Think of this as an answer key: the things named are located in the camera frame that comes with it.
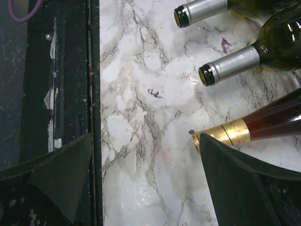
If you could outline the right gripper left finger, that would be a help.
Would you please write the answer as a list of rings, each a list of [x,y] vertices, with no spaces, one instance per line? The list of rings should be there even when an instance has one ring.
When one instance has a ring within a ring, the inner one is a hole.
[[[45,155],[1,171],[2,226],[72,226],[88,173],[87,133]]]

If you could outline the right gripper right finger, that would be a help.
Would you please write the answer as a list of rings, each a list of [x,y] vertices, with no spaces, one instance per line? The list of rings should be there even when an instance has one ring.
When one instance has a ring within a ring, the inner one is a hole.
[[[220,226],[299,226],[301,174],[239,152],[208,134],[200,156]]]

